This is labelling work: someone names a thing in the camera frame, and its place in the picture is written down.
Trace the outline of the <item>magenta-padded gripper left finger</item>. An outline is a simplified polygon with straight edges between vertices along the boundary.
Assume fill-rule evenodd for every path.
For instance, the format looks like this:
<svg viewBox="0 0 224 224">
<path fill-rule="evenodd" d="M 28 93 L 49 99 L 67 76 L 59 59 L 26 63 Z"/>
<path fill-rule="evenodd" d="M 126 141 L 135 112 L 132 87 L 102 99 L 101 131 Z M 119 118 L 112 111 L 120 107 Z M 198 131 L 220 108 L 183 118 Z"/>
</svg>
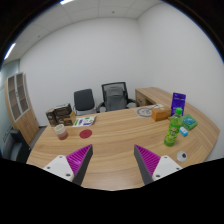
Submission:
<svg viewBox="0 0 224 224">
<path fill-rule="evenodd" d="M 44 170 L 81 185 L 92 155 L 93 146 L 87 145 L 67 156 L 58 155 L 44 167 Z"/>
</svg>

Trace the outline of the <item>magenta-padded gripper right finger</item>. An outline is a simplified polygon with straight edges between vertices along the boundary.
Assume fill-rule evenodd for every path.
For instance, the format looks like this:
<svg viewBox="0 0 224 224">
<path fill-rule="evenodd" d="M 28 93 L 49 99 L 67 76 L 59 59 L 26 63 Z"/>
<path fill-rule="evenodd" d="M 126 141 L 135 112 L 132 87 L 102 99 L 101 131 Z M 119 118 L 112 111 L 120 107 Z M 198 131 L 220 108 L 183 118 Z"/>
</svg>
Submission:
<svg viewBox="0 0 224 224">
<path fill-rule="evenodd" d="M 182 169 L 169 156 L 158 156 L 139 145 L 134 146 L 134 156 L 145 185 Z"/>
</svg>

